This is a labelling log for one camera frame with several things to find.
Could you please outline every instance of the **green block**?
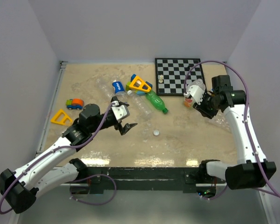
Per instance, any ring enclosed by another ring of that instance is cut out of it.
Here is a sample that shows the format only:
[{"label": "green block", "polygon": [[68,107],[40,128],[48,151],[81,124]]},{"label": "green block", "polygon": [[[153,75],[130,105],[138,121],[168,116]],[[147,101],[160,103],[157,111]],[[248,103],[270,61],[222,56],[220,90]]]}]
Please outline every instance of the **green block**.
[{"label": "green block", "polygon": [[129,87],[130,84],[131,84],[131,82],[127,82],[127,84],[126,84],[126,91],[130,90],[130,87]]}]

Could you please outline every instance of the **green plastic bottle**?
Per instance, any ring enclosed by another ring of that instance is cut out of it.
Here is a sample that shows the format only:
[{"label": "green plastic bottle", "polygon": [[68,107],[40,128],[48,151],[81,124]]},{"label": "green plastic bottle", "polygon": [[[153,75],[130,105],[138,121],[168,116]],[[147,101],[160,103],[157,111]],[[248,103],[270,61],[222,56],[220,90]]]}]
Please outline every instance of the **green plastic bottle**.
[{"label": "green plastic bottle", "polygon": [[154,91],[150,91],[145,95],[146,99],[155,107],[155,109],[162,111],[164,114],[168,113],[168,109],[165,107],[164,101],[155,94]]}]

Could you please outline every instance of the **black and white checkered board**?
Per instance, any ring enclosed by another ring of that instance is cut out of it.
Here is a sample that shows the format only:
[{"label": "black and white checkered board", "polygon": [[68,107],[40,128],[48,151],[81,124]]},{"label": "black and white checkered board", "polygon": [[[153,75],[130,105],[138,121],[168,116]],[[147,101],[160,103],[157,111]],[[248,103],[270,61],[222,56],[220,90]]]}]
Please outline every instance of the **black and white checkered board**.
[{"label": "black and white checkered board", "polygon": [[[200,59],[191,58],[156,58],[156,93],[159,96],[183,96],[183,83],[188,71],[185,69],[190,65],[193,67]],[[205,84],[201,65],[194,69],[189,75],[187,84],[196,79],[202,79]],[[159,83],[160,75],[164,76],[163,83]]]}]

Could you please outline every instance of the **tabletop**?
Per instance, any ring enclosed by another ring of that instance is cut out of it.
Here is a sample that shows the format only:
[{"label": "tabletop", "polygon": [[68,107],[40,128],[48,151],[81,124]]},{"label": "tabletop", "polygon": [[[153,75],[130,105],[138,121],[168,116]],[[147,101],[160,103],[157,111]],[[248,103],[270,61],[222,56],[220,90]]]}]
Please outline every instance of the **tabletop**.
[{"label": "tabletop", "polygon": [[[226,75],[222,65],[202,66],[207,89],[211,89],[211,78]],[[68,64],[58,89],[52,117],[63,109],[73,120],[79,111],[66,109],[66,100],[80,98],[85,104],[97,104],[104,113],[110,99],[104,96],[96,84],[103,77],[112,83],[114,75],[125,85],[132,74],[149,81],[155,90],[155,65],[150,64]],[[153,110],[150,120],[140,118],[140,111],[128,97],[130,116],[125,123],[138,123],[126,135],[110,127],[101,130],[94,140],[70,159],[79,158],[87,166],[120,167],[196,167],[202,160],[219,159],[236,164],[237,152],[232,134],[226,129],[212,125],[195,109],[183,105],[183,97],[161,97],[169,112],[157,111],[142,96]],[[50,123],[43,149],[50,147],[65,131],[67,126]],[[153,131],[159,130],[159,136]]]}]

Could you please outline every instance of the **yellow toy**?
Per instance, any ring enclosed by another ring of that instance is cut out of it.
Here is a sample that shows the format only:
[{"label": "yellow toy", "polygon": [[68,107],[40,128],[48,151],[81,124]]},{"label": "yellow toy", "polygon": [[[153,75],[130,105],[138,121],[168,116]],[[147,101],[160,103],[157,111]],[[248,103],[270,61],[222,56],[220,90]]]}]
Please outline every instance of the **yellow toy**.
[{"label": "yellow toy", "polygon": [[52,117],[51,122],[54,124],[58,124],[58,125],[67,125],[70,126],[73,123],[73,120],[69,117],[69,115],[67,115],[63,109],[60,109],[55,115],[54,117]]},{"label": "yellow toy", "polygon": [[129,88],[132,90],[139,90],[143,92],[151,91],[151,87],[139,76],[134,77],[131,84],[129,84]]}]

